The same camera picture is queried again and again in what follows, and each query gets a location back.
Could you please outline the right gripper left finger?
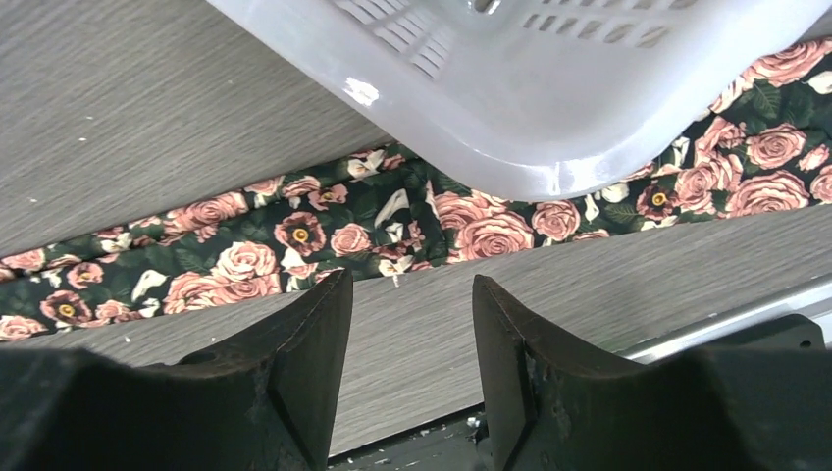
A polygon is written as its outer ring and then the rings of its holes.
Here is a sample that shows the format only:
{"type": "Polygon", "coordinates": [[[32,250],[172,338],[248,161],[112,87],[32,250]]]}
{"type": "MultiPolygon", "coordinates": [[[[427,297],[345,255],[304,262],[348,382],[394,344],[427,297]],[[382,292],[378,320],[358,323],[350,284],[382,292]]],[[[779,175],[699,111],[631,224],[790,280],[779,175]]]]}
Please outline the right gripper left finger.
{"type": "Polygon", "coordinates": [[[292,304],[178,363],[83,348],[1,352],[5,470],[323,470],[352,314],[330,273],[292,304]]]}

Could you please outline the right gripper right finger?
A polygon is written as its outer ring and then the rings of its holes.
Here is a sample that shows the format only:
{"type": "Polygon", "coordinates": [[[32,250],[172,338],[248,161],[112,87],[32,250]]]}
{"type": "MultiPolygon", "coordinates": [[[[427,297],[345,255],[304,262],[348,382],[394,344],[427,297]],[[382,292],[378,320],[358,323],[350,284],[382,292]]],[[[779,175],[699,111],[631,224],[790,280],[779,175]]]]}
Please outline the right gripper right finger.
{"type": "Polygon", "coordinates": [[[477,276],[497,470],[827,470],[831,280],[609,352],[477,276]]]}

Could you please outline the black pink floral tie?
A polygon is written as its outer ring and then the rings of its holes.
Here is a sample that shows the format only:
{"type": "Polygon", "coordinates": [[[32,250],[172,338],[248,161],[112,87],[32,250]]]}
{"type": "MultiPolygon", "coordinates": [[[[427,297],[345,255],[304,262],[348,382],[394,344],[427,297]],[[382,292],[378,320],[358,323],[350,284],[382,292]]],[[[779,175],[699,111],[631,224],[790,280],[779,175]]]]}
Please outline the black pink floral tie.
{"type": "Polygon", "coordinates": [[[654,160],[588,195],[488,195],[395,142],[1,261],[4,342],[831,201],[831,40],[756,60],[654,160]]]}

